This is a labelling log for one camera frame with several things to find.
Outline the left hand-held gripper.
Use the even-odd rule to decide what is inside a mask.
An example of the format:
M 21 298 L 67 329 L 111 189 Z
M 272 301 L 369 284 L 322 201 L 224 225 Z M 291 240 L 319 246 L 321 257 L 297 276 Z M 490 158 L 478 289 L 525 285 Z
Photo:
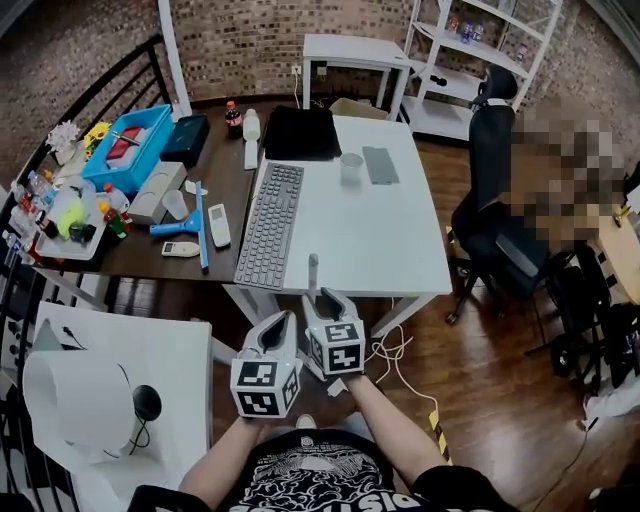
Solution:
M 267 353 L 274 358 L 290 358 L 297 347 L 297 318 L 290 311 L 268 316 L 249 330 L 243 348 Z M 231 365 L 230 389 L 244 418 L 285 418 L 300 389 L 299 358 L 235 358 Z

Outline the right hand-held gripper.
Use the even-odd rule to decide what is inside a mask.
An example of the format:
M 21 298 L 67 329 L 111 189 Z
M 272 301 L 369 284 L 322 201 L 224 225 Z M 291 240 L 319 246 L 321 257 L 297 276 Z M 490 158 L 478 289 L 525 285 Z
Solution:
M 323 376 L 361 373 L 366 337 L 356 305 L 341 292 L 327 287 L 321 288 L 321 295 L 328 317 L 319 314 L 313 297 L 301 297 L 311 359 Z

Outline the person's right forearm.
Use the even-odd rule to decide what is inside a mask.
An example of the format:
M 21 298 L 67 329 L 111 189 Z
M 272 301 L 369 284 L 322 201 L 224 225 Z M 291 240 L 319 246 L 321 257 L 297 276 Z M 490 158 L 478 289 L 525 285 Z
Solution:
M 427 470 L 446 465 L 435 442 L 367 376 L 349 377 L 346 387 L 375 443 L 408 486 Z

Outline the person's left forearm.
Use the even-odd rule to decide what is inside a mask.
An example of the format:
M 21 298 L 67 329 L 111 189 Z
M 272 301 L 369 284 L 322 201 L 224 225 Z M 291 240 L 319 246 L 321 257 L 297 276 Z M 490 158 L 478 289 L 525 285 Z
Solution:
M 215 445 L 186 473 L 179 490 L 215 511 L 239 479 L 265 425 L 238 417 Z

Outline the white desk with keyboard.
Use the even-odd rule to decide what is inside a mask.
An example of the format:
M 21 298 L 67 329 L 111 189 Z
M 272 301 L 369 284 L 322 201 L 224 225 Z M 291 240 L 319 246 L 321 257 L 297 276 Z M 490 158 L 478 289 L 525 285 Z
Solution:
M 308 257 L 319 258 L 318 284 L 349 297 L 394 297 L 395 306 L 370 332 L 381 338 L 437 296 L 452 291 L 444 242 L 422 162 L 409 127 L 399 122 L 337 116 L 346 153 L 388 151 L 396 184 L 374 185 L 365 169 L 351 187 L 338 160 L 302 162 L 301 195 L 283 293 L 308 287 Z

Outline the grey keyboard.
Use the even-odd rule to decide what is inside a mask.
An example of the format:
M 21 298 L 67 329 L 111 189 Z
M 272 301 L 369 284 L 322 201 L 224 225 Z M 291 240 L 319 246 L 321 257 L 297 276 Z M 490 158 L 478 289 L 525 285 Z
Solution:
M 235 284 L 282 289 L 303 176 L 302 167 L 267 164 L 244 232 Z

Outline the white desk with lamp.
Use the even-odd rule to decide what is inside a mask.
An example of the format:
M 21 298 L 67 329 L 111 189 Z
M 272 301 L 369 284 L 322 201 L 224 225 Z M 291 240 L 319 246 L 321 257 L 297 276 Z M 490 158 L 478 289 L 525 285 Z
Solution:
M 148 446 L 71 473 L 83 510 L 126 512 L 137 486 L 174 489 L 211 445 L 211 378 L 216 339 L 205 322 L 39 305 L 35 331 L 49 318 L 64 351 L 92 350 L 120 364 L 133 390 L 153 387 L 162 412 L 146 422 Z

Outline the person's grey trousers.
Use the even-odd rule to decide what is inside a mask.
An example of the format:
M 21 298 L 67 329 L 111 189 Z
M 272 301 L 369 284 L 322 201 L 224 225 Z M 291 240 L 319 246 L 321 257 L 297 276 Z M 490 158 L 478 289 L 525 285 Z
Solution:
M 354 412 L 349 416 L 347 416 L 341 423 L 338 423 L 330 427 L 326 427 L 326 430 L 329 430 L 329 429 L 349 432 L 351 434 L 358 435 L 362 438 L 365 438 L 371 442 L 374 441 L 371 431 L 369 430 L 369 427 L 367 426 L 366 421 L 360 412 Z M 262 438 L 262 440 L 259 441 L 259 443 L 270 441 L 272 439 L 275 439 L 281 435 L 285 435 L 294 430 L 296 430 L 296 427 L 289 427 L 289 426 L 276 427 L 272 431 L 270 431 L 268 434 L 266 434 Z

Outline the white remote control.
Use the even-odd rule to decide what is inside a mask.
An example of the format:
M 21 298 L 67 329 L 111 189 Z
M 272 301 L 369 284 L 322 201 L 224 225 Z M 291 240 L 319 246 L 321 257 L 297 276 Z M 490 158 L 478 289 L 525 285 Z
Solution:
M 222 203 L 213 205 L 207 210 L 210 234 L 216 248 L 224 248 L 231 244 L 231 235 L 225 207 Z

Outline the black round device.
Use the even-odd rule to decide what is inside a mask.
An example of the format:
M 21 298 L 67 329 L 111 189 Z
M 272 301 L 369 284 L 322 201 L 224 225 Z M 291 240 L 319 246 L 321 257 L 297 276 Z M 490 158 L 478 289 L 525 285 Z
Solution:
M 142 422 L 155 421 L 162 412 L 162 401 L 159 393 L 149 385 L 140 385 L 132 394 L 134 411 Z

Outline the blue squeegee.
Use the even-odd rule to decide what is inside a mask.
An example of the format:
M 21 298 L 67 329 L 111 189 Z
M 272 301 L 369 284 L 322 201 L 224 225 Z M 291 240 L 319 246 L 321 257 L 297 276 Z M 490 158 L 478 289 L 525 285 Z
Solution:
M 149 227 L 151 236 L 166 237 L 183 233 L 196 234 L 199 243 L 200 265 L 203 273 L 208 272 L 208 251 L 205 236 L 205 221 L 203 214 L 202 182 L 196 184 L 196 208 L 191 212 L 186 220 L 178 223 L 156 224 Z

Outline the clear plastic cup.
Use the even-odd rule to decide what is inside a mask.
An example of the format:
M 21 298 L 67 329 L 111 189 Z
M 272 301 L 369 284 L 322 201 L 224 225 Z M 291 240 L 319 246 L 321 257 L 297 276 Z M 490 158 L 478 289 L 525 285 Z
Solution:
M 343 186 L 356 186 L 361 181 L 363 158 L 356 153 L 343 153 L 340 156 L 340 182 Z
M 162 197 L 162 204 L 177 221 L 182 221 L 189 215 L 183 194 L 178 189 L 167 191 Z

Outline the person's black printed shirt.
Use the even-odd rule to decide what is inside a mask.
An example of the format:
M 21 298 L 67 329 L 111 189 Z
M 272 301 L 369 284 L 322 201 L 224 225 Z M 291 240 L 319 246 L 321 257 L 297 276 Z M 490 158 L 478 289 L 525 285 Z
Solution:
M 127 512 L 519 512 L 480 472 L 441 465 L 397 490 L 376 444 L 338 429 L 292 430 L 257 445 L 212 510 L 200 498 L 138 487 Z

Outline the grey pad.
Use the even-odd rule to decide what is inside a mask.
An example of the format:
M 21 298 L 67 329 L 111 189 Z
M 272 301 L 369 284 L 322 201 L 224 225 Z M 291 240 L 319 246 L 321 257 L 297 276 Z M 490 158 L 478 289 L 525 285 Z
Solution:
M 391 156 L 386 148 L 364 146 L 363 158 L 373 185 L 393 185 L 399 177 Z

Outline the dark wooden table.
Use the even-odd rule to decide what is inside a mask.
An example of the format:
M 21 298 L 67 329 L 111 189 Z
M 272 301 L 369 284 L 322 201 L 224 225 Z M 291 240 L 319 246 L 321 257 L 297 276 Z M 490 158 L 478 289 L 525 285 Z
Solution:
M 146 226 L 134 225 L 123 240 L 105 235 L 97 254 L 87 262 L 45 258 L 37 271 L 69 271 L 96 273 L 106 276 L 152 280 L 233 281 L 246 222 L 255 173 L 244 168 L 245 145 L 241 139 L 231 139 L 224 119 L 225 108 L 214 106 L 200 111 L 209 120 L 210 131 L 198 164 L 187 171 L 192 182 L 201 182 L 208 194 L 203 208 L 222 204 L 225 207 L 231 243 L 224 248 L 214 246 L 210 229 L 205 229 L 208 270 L 201 269 L 197 257 L 164 257 L 164 240 L 149 234 Z

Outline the yellow black floor tape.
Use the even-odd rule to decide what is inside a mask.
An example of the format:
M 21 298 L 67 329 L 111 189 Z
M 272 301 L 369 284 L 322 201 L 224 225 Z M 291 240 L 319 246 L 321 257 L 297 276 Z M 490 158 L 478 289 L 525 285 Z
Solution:
M 440 454 L 444 458 L 447 465 L 452 466 L 453 461 L 449 452 L 448 444 L 446 441 L 446 437 L 444 435 L 444 431 L 440 424 L 439 413 L 437 410 L 433 410 L 429 414 L 429 423 L 432 427 L 433 433 L 435 435 L 436 443 L 439 447 Z

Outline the black desk mat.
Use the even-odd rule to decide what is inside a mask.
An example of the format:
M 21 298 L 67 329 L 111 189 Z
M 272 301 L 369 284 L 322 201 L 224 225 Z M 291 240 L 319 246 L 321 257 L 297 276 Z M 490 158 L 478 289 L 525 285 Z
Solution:
M 329 110 L 277 106 L 269 116 L 264 156 L 278 161 L 329 161 L 342 155 Z

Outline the beige tissue box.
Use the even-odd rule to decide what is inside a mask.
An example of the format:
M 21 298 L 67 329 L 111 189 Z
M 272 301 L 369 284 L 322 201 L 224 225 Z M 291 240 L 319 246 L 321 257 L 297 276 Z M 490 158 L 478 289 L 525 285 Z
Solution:
M 162 199 L 170 190 L 178 190 L 185 181 L 187 171 L 180 162 L 159 161 L 128 209 L 134 224 L 154 225 L 162 222 L 167 208 Z

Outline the red green sauce bottle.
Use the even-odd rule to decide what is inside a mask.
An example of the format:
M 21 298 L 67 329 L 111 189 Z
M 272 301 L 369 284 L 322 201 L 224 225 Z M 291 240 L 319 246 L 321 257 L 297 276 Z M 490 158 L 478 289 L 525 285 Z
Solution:
M 98 201 L 98 208 L 103 215 L 105 224 L 111 228 L 119 239 L 125 239 L 127 237 L 127 230 L 120 213 L 103 200 Z

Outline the white table lamp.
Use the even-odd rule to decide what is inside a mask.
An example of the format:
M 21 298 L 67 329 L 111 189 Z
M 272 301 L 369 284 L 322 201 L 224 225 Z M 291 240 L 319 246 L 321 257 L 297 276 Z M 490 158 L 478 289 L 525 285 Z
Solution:
M 71 473 L 147 447 L 124 368 L 92 350 L 34 351 L 22 376 L 36 446 Z

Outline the cardboard box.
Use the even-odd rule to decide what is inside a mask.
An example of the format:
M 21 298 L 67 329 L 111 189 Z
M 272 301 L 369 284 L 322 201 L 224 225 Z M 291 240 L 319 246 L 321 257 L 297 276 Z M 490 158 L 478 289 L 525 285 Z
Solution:
M 356 117 L 374 120 L 387 120 L 388 113 L 379 108 L 373 107 L 368 103 L 355 101 L 348 98 L 340 98 L 336 100 L 329 110 L 333 115 Z

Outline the white bottle orange cap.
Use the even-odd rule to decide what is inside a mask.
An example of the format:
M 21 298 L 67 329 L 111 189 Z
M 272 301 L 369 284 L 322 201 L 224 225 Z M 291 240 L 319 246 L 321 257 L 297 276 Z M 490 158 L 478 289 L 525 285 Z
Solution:
M 104 192 L 107 194 L 110 206 L 119 213 L 126 213 L 129 209 L 130 202 L 127 196 L 111 183 L 104 185 Z

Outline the cola bottle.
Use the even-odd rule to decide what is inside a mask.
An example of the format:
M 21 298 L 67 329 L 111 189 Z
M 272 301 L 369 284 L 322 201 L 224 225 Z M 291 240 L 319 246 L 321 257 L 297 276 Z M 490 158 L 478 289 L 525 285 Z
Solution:
M 243 136 L 242 115 L 236 107 L 236 103 L 230 100 L 226 103 L 224 119 L 230 139 L 239 139 Z

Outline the white tray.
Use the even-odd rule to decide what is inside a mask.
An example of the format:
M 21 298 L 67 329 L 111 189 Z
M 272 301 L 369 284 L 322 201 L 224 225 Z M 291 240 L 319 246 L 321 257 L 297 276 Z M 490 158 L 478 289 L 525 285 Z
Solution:
M 71 239 L 64 239 L 60 236 L 55 239 L 50 239 L 46 235 L 42 235 L 35 245 L 36 253 L 41 257 L 56 259 L 79 261 L 88 261 L 92 259 L 106 228 L 106 224 L 103 220 L 103 214 L 100 212 L 98 207 L 99 200 L 106 201 L 107 194 L 99 192 L 84 199 L 80 199 L 73 193 L 67 193 L 65 196 L 58 195 L 50 210 L 51 220 L 58 225 L 63 214 L 76 203 L 79 203 L 83 207 L 82 220 L 86 224 L 96 227 L 95 234 L 86 244 L 81 244 L 79 242 L 72 241 Z

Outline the black office chair with headrest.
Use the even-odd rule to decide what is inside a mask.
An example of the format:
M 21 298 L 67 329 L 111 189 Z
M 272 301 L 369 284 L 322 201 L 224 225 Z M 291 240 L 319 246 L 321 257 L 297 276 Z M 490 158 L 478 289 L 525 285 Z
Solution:
M 446 322 L 455 324 L 477 280 L 481 280 L 497 301 L 495 288 L 513 298 L 527 300 L 543 279 L 549 265 L 548 244 L 537 239 L 500 196 L 510 189 L 511 130 L 515 113 L 507 102 L 518 92 L 513 74 L 496 64 L 486 70 L 472 101 L 469 124 L 471 188 L 454 210 L 452 236 L 467 258 L 454 257 L 451 265 L 464 270 L 468 279 Z

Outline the dark teal box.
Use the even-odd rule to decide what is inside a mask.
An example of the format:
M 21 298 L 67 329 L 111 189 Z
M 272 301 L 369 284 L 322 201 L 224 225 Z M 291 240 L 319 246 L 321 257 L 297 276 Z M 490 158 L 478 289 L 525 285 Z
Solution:
M 160 160 L 179 162 L 186 168 L 196 166 L 209 131 L 209 120 L 204 114 L 179 119 L 160 153 Z

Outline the grey tablet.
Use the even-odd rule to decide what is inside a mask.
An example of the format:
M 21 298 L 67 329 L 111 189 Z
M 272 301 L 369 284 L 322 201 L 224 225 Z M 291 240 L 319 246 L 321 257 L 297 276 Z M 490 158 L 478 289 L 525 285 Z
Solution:
M 35 331 L 32 351 L 60 351 L 62 344 L 53 330 L 50 319 L 45 318 Z

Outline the blue plastic bin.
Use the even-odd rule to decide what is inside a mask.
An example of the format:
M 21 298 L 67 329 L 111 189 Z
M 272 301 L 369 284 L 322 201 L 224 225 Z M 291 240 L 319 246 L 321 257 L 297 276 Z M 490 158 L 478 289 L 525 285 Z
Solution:
M 126 195 L 135 195 L 158 163 L 160 153 L 173 132 L 171 113 L 171 106 L 165 104 L 122 115 L 88 159 L 81 177 L 92 182 L 98 190 L 110 183 Z M 113 167 L 107 163 L 107 154 L 117 141 L 114 133 L 121 134 L 131 127 L 144 129 L 144 138 L 128 163 Z

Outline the yellow green toy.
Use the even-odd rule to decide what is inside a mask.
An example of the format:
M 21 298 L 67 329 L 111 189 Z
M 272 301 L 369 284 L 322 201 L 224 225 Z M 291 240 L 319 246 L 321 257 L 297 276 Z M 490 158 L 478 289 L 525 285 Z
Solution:
M 70 238 L 70 230 L 73 224 L 81 224 L 84 221 L 84 208 L 79 198 L 65 205 L 62 213 L 56 221 L 59 236 L 65 240 Z

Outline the red box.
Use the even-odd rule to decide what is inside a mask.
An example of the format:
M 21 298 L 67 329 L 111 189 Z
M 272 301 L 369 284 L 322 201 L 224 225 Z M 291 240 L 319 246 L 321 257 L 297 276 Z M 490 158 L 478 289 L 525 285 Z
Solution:
M 111 149 L 107 153 L 107 160 L 116 160 L 123 158 L 130 148 L 138 147 L 142 144 L 146 137 L 147 130 L 145 128 L 134 126 L 124 129 Z

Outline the black folding chair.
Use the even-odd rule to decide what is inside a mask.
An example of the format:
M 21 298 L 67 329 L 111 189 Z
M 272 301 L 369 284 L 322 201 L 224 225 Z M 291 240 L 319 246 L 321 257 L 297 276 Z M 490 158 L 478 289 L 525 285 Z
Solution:
M 588 244 L 576 248 L 576 266 L 568 266 L 550 280 L 550 296 L 560 314 L 563 332 L 551 343 L 551 366 L 560 377 L 587 382 L 596 394 L 602 381 L 611 331 L 611 295 L 595 250 Z

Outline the white shelf unit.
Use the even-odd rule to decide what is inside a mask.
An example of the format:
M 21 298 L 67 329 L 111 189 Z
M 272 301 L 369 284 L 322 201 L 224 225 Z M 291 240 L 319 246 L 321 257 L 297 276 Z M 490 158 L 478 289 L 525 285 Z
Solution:
M 563 0 L 413 0 L 404 52 L 411 63 L 411 84 L 401 104 L 402 119 L 418 134 L 468 139 L 472 101 L 489 65 L 509 70 L 517 95 L 507 103 L 518 109 L 534 82 Z M 448 18 L 459 19 L 456 33 Z M 460 39 L 467 22 L 484 25 L 481 42 Z M 446 87 L 429 87 L 422 76 L 444 77 Z

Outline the small white table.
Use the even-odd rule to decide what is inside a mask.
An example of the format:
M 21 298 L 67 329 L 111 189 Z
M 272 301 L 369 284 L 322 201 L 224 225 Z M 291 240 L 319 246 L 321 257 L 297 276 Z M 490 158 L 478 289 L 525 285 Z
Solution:
M 383 73 L 376 99 L 380 107 L 386 90 L 389 73 L 398 72 L 388 119 L 396 121 L 404 91 L 409 79 L 409 58 L 393 41 L 367 37 L 305 34 L 302 52 L 302 107 L 310 108 L 311 67 L 325 62 L 328 67 L 373 70 Z

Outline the yellow sunflowers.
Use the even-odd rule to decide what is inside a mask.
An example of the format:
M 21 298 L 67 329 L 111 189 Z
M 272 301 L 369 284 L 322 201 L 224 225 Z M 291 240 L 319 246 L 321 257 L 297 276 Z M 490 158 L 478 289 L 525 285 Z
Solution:
M 109 122 L 99 121 L 85 134 L 83 146 L 86 161 L 91 158 L 101 141 L 109 133 L 110 128 L 111 124 Z

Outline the white flowers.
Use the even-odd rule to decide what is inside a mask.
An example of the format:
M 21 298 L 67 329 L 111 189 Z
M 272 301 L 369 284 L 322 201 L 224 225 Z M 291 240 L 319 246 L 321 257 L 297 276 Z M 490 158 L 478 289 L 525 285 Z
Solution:
M 80 129 L 74 122 L 64 121 L 56 125 L 47 135 L 46 144 L 59 165 L 64 165 L 73 158 L 79 133 Z

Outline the round wooden table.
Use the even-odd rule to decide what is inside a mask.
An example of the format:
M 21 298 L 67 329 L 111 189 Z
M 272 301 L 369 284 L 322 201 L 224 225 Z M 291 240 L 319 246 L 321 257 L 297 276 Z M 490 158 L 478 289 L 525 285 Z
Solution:
M 640 241 L 629 218 L 618 226 L 612 216 L 600 217 L 594 248 L 612 301 L 640 306 Z

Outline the white post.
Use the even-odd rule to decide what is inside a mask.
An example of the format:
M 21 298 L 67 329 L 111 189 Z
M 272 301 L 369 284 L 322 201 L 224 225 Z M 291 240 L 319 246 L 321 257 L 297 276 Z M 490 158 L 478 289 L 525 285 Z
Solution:
M 180 112 L 183 116 L 191 116 L 193 114 L 191 103 L 189 100 L 184 75 L 181 67 L 179 51 L 176 43 L 174 26 L 171 17 L 171 8 L 169 0 L 157 0 L 160 26 L 162 36 L 166 47 L 168 64 L 174 83 L 177 96 L 177 102 Z

